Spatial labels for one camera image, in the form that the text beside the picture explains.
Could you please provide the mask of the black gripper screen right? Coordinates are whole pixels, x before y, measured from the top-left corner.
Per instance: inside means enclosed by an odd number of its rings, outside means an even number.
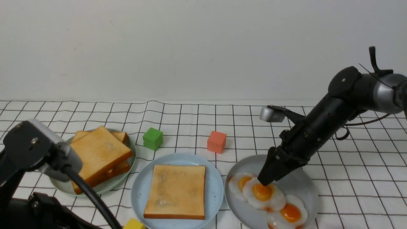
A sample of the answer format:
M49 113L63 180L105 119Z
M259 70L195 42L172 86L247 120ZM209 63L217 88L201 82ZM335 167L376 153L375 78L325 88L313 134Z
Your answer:
M280 135L281 144L271 147L258 180L264 186L279 181L292 171L308 164L321 148L321 138L307 123L297 123Z

